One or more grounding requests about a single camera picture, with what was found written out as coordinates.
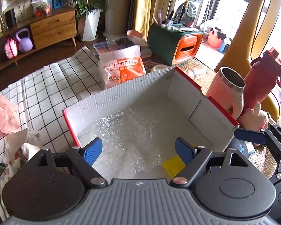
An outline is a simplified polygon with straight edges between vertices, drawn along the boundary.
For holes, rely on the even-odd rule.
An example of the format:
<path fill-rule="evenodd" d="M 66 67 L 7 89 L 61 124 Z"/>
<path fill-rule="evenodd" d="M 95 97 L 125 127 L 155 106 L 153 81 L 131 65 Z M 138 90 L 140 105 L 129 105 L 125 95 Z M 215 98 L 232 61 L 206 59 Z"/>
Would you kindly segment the yellow cloth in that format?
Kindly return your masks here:
<path fill-rule="evenodd" d="M 175 155 L 171 159 L 164 161 L 162 163 L 162 166 L 168 173 L 169 177 L 171 177 L 171 179 L 173 179 L 186 167 L 186 165 L 178 155 Z"/>

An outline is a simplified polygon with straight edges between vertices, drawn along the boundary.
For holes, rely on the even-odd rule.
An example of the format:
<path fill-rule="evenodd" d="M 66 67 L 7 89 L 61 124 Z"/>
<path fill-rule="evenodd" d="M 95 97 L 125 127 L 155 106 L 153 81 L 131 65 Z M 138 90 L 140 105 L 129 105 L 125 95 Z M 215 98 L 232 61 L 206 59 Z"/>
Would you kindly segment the clear bubble wrap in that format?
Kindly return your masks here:
<path fill-rule="evenodd" d="M 171 107 L 119 111 L 92 124 L 90 134 L 102 140 L 102 153 L 93 167 L 107 181 L 170 179 L 162 163 L 175 156 L 176 139 L 193 143 L 190 122 Z"/>

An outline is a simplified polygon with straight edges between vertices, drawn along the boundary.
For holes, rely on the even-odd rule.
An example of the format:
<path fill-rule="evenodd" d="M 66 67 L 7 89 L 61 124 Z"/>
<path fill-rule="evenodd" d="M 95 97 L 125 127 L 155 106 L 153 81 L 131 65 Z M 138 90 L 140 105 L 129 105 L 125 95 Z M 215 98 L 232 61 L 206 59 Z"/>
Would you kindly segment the christmas print cloth bag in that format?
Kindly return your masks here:
<path fill-rule="evenodd" d="M 0 162 L 0 219 L 5 221 L 9 214 L 2 198 L 7 182 L 41 149 L 40 132 L 25 128 L 9 133 L 4 144 L 3 161 Z"/>

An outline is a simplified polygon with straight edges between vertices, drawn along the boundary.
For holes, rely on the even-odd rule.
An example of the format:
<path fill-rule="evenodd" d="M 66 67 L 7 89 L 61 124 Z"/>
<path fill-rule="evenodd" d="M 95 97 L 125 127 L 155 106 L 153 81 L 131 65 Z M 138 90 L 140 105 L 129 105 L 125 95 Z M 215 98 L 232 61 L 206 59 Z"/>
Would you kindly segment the pink mesh bath pouf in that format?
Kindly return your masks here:
<path fill-rule="evenodd" d="M 0 95 L 0 136 L 14 133 L 20 128 L 18 105 Z"/>

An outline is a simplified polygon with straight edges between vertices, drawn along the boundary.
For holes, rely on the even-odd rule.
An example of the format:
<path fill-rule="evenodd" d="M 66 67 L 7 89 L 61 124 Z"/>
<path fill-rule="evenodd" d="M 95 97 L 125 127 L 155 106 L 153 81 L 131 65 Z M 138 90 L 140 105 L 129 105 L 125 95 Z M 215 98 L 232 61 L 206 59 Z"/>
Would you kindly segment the pink steel tumbler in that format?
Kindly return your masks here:
<path fill-rule="evenodd" d="M 242 76 L 229 67 L 221 67 L 210 84 L 206 97 L 212 97 L 231 116 L 237 119 L 243 108 L 243 93 L 246 83 Z"/>

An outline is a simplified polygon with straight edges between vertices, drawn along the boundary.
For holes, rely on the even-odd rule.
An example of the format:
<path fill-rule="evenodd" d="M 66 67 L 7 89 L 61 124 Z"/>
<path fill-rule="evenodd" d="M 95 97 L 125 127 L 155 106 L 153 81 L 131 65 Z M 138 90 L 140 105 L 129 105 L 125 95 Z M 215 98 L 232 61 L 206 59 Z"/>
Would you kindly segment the red water bottle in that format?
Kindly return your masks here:
<path fill-rule="evenodd" d="M 256 103 L 261 103 L 270 91 L 279 85 L 281 87 L 281 60 L 279 52 L 273 47 L 251 62 L 251 69 L 245 76 L 244 111 L 253 109 Z"/>

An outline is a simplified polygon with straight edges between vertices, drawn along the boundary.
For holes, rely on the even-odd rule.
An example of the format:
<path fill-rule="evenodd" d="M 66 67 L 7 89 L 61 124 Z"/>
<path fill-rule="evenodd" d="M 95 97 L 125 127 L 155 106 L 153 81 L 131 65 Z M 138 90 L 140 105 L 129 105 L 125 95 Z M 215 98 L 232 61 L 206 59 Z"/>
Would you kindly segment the checkered white tablecloth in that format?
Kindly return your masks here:
<path fill-rule="evenodd" d="M 2 90 L 0 94 L 18 108 L 20 130 L 36 131 L 41 148 L 53 152 L 73 147 L 62 111 L 102 91 L 98 61 L 95 52 L 85 46 Z"/>

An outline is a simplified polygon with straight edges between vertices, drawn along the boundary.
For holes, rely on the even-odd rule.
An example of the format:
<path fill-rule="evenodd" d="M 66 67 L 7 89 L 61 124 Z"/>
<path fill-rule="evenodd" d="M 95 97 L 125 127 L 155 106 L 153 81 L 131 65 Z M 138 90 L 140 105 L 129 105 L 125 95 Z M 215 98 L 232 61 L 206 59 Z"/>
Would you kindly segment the yellow giraffe plush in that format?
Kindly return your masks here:
<path fill-rule="evenodd" d="M 253 46 L 260 13 L 265 0 L 250 0 L 238 30 L 231 42 L 229 49 L 224 57 L 216 66 L 215 71 L 219 71 L 221 67 L 229 67 L 239 73 L 242 78 L 251 69 L 251 60 L 249 56 Z M 261 109 L 271 114 L 274 120 L 278 120 L 280 116 L 279 103 L 267 96 L 261 102 Z"/>

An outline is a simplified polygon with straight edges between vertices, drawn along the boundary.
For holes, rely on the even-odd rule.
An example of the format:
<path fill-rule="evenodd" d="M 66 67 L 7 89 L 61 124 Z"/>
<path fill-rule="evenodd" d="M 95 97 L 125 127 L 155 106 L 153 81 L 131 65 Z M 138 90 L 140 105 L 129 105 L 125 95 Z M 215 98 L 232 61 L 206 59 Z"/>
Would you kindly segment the orange white tissue pack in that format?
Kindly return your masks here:
<path fill-rule="evenodd" d="M 152 51 L 148 43 L 136 36 L 107 38 L 93 45 L 99 59 L 99 74 L 105 89 L 146 74 L 143 58 Z"/>

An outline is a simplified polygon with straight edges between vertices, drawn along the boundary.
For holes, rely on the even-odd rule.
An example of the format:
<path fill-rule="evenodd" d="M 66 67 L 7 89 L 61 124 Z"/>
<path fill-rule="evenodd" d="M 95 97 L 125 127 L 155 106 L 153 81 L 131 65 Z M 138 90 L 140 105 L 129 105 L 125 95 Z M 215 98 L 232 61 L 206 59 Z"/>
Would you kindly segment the purple kettlebell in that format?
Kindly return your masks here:
<path fill-rule="evenodd" d="M 20 38 L 19 35 L 24 32 L 27 32 L 27 36 Z M 15 34 L 15 38 L 18 41 L 18 48 L 21 53 L 26 53 L 26 52 L 32 50 L 33 43 L 30 39 L 30 31 L 28 28 L 23 28 L 23 29 L 20 29 L 19 31 L 17 31 Z"/>

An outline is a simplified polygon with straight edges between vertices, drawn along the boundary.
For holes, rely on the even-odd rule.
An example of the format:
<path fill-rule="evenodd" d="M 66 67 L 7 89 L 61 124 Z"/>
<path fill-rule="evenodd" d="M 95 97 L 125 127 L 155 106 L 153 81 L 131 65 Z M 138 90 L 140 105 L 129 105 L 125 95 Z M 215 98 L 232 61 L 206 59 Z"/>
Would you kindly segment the wooden tv cabinet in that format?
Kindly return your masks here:
<path fill-rule="evenodd" d="M 10 29 L 2 31 L 0 41 L 5 41 L 7 38 L 14 37 L 19 30 L 28 29 L 33 47 L 30 51 L 19 53 L 12 59 L 0 60 L 0 71 L 13 63 L 17 64 L 27 55 L 67 39 L 72 39 L 73 45 L 76 46 L 75 37 L 79 33 L 77 13 L 76 9 L 64 6 L 50 14 L 26 19 Z"/>

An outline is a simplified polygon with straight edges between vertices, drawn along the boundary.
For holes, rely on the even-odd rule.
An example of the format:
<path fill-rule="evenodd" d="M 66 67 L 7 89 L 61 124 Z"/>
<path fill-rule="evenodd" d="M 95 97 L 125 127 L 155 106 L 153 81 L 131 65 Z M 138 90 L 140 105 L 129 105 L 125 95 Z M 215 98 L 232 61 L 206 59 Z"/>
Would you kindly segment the white plant pot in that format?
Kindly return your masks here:
<path fill-rule="evenodd" d="M 81 34 L 81 40 L 84 42 L 90 42 L 97 39 L 97 28 L 101 9 L 94 9 L 92 12 L 88 12 L 85 17 L 85 25 L 83 27 L 83 33 Z"/>

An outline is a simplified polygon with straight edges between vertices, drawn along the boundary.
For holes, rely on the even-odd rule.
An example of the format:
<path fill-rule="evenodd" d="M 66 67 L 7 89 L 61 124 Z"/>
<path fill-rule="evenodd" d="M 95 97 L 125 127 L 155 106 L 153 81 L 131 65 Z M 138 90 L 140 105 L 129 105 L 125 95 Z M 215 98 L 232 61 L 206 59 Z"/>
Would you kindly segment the black cylinder speaker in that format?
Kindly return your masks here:
<path fill-rule="evenodd" d="M 10 29 L 17 24 L 14 8 L 5 12 L 6 25 Z"/>

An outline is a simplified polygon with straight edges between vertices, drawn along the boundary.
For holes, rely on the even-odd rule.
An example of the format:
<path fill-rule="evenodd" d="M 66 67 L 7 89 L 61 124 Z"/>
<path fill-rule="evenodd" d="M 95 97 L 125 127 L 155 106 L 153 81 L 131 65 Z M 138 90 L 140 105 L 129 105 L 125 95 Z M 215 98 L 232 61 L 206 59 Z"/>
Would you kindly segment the bag of red snacks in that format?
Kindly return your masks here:
<path fill-rule="evenodd" d="M 32 0 L 31 4 L 35 16 L 47 15 L 51 12 L 50 0 Z"/>

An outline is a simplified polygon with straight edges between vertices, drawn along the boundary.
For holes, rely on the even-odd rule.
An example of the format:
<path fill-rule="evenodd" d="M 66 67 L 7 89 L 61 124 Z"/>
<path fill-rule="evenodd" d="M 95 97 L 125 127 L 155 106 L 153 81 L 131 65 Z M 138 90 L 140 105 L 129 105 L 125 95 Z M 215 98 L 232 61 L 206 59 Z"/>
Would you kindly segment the yellow curtain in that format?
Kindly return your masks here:
<path fill-rule="evenodd" d="M 128 29 L 134 29 L 147 39 L 152 17 L 161 11 L 162 19 L 166 19 L 171 0 L 131 0 Z"/>

